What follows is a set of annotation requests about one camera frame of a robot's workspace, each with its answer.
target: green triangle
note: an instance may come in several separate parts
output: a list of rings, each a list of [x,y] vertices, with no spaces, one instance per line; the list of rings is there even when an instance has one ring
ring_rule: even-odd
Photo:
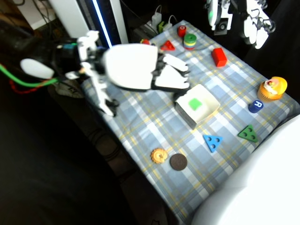
[[[243,129],[239,134],[239,137],[244,138],[251,142],[258,142],[255,131],[253,130],[253,126],[249,124],[245,129]]]

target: blue light strip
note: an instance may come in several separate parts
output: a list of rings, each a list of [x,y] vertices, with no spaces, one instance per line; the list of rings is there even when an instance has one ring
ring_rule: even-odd
[[[93,1],[95,10],[96,10],[97,16],[98,16],[98,18],[99,18],[101,27],[102,27],[102,29],[103,29],[105,38],[106,38],[106,40],[107,40],[108,46],[111,48],[111,47],[112,47],[112,43],[111,43],[111,40],[109,39],[109,35],[108,35],[108,33],[107,33],[107,30],[106,30],[106,27],[105,27],[105,24],[104,24],[104,21],[103,21],[103,17],[102,17],[101,12],[100,12],[100,7],[99,7],[99,5],[98,5],[98,2],[97,2],[97,0],[92,0],[92,1]]]

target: red cable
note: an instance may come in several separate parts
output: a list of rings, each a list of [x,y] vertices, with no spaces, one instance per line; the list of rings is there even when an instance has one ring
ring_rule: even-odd
[[[17,90],[17,88],[15,87],[15,83],[12,81],[12,80],[9,80],[9,84],[10,84],[10,87],[11,89],[17,93],[17,94],[20,94],[20,95],[23,95],[23,94],[29,94],[29,93],[32,93],[32,92],[35,92],[37,91],[38,89],[40,89],[42,86],[43,86],[43,83],[44,82],[47,82],[48,80],[46,81],[43,81],[41,82],[41,84],[35,88],[32,88],[32,89],[29,89],[29,90]]]

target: triangle toy with holes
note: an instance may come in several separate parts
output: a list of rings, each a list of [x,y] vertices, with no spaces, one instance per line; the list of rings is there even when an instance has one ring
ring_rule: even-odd
[[[223,140],[220,136],[203,135],[203,137],[211,152],[214,152]]]
[[[253,129],[253,126],[249,124],[245,129],[243,129],[239,134],[239,137],[244,138],[251,142],[258,142],[256,133]]]
[[[166,41],[163,46],[160,47],[161,50],[174,51],[175,47],[170,41]]]

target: blue and white checkered cloth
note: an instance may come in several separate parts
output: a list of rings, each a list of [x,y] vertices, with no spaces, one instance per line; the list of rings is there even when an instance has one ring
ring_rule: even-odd
[[[187,32],[197,36],[195,50],[187,51],[177,35],[177,27],[185,25]],[[108,85],[110,97],[120,102],[118,115],[101,116],[140,167],[148,181],[177,216],[181,224],[190,224],[195,209],[217,188],[282,121],[300,113],[299,104],[287,94],[278,101],[264,104],[258,113],[250,113],[248,104],[257,99],[257,90],[266,78],[223,49],[228,62],[217,68],[211,51],[220,47],[186,21],[151,40],[157,46],[170,40],[175,46],[172,55],[189,65],[192,87],[202,84],[221,106],[195,130],[178,115],[173,107],[172,93],[159,90],[130,92]],[[98,103],[89,80],[83,83],[87,96]],[[239,138],[238,133],[252,124],[258,142]],[[223,137],[218,149],[211,153],[203,135]],[[151,152],[163,148],[168,159],[175,153],[187,157],[182,171],[173,170],[167,159],[163,164],[151,160]]]

